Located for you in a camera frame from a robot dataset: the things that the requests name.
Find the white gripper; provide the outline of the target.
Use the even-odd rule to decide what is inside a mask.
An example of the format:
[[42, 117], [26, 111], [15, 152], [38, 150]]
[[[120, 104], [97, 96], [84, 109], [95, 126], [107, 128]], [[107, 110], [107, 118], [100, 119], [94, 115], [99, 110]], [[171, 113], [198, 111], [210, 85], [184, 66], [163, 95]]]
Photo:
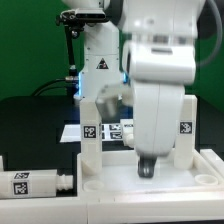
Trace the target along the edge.
[[177, 84], [132, 82], [134, 148], [138, 175], [152, 178], [158, 156], [174, 146], [185, 88]]

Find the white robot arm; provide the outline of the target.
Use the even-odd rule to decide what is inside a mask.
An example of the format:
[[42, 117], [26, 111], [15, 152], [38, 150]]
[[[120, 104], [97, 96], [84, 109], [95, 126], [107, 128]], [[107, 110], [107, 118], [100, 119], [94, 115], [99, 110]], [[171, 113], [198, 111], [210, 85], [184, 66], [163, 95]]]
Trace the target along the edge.
[[122, 66], [130, 85], [108, 86], [96, 98], [102, 116], [115, 113], [115, 96], [130, 93], [133, 106], [134, 149], [139, 156], [138, 175], [154, 176], [159, 157], [175, 143], [184, 103], [185, 87], [195, 80], [196, 68], [209, 61], [195, 61], [198, 19], [206, 6], [222, 21], [215, 0], [63, 0], [78, 20], [89, 21], [96, 10], [131, 39], [123, 46]]

